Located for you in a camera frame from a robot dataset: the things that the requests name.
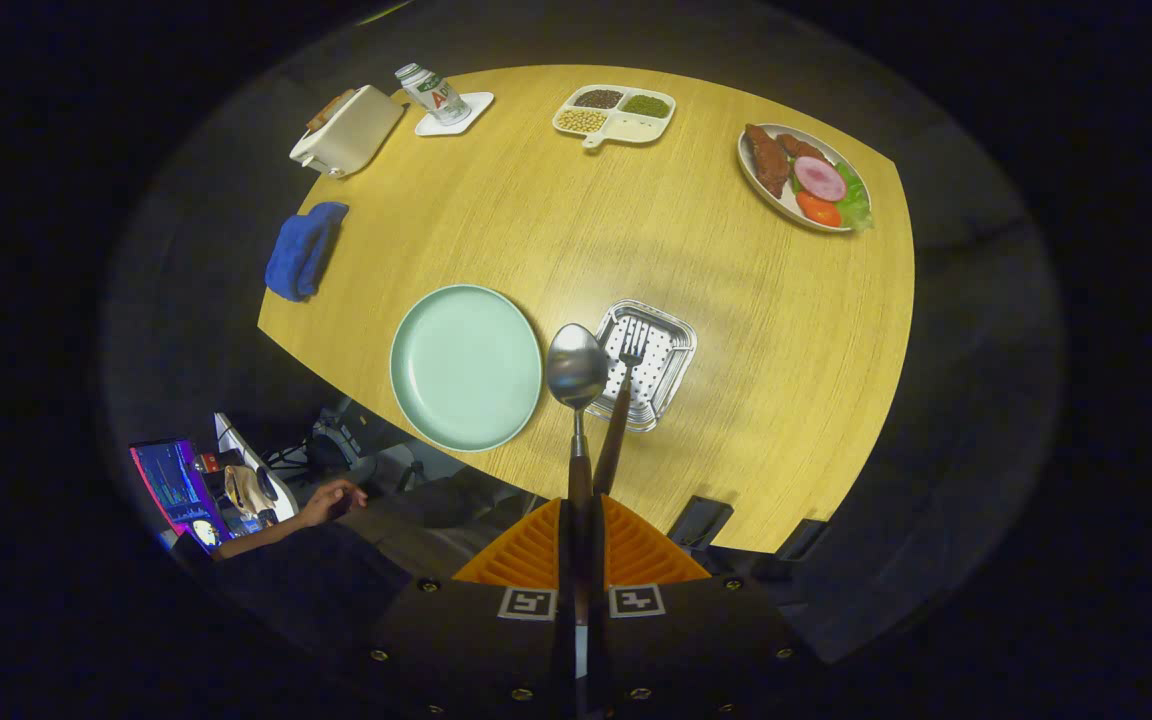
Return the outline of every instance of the yellow wooden tabletop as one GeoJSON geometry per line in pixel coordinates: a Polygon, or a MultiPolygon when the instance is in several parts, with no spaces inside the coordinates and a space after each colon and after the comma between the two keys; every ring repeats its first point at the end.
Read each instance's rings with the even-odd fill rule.
{"type": "MultiPolygon", "coordinates": [[[[438,287],[509,297],[541,353],[567,323],[593,331],[619,300],[691,324],[698,336],[668,412],[627,433],[613,495],[668,530],[691,495],[732,503],[717,543],[774,551],[803,518],[828,520],[872,450],[900,378],[914,306],[914,237],[890,160],[827,124],[733,88],[654,70],[537,65],[449,78],[495,101],[465,135],[417,137],[399,120],[369,167],[323,177],[302,213],[346,202],[319,291],[265,291],[260,328],[301,363],[399,427],[389,346],[438,287]],[[550,126],[591,83],[675,97],[659,141],[581,137],[550,126]],[[774,211],[736,158],[745,123],[826,141],[864,177],[874,227],[823,234],[774,211]]],[[[396,100],[407,96],[397,91],[396,100]]],[[[607,423],[586,415],[598,457],[607,423]]],[[[541,497],[562,497],[571,410],[544,392],[526,427],[452,455],[541,497]]]]}

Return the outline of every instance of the bottle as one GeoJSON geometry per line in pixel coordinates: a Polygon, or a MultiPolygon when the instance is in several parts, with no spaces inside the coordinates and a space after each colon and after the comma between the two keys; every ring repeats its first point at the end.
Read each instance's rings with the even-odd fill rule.
{"type": "Polygon", "coordinates": [[[403,90],[422,108],[444,126],[453,126],[470,114],[470,106],[461,100],[461,94],[452,90],[450,83],[433,70],[422,68],[416,63],[403,65],[394,76],[403,83],[403,90]]]}

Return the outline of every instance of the white toaster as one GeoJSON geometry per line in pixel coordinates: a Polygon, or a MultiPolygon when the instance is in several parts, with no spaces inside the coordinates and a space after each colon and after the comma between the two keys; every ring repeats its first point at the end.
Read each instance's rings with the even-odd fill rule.
{"type": "Polygon", "coordinates": [[[317,132],[305,132],[291,158],[302,168],[342,179],[365,168],[385,136],[396,126],[403,106],[374,86],[355,92],[317,132]]]}

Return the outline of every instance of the stainless steel basket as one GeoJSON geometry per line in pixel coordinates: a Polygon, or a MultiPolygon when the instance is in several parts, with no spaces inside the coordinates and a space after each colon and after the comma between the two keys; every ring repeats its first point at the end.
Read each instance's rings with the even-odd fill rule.
{"type": "Polygon", "coordinates": [[[626,364],[620,357],[621,341],[626,336],[626,327],[634,319],[647,325],[647,346],[643,364],[634,370],[630,378],[632,391],[626,429],[645,433],[657,427],[669,401],[679,392],[682,376],[696,353],[696,331],[675,316],[637,300],[622,300],[609,306],[594,332],[594,338],[607,353],[609,369],[602,395],[585,410],[596,418],[612,419],[616,393],[621,389],[621,379],[626,377],[626,364]]]}

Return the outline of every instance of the person's hand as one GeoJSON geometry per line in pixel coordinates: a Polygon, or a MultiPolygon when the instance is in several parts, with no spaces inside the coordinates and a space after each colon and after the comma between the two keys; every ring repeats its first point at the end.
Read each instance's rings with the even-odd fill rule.
{"type": "Polygon", "coordinates": [[[314,497],[297,511],[296,521],[304,528],[312,528],[336,520],[355,507],[366,506],[367,493],[346,478],[336,478],[314,490],[314,497]]]}

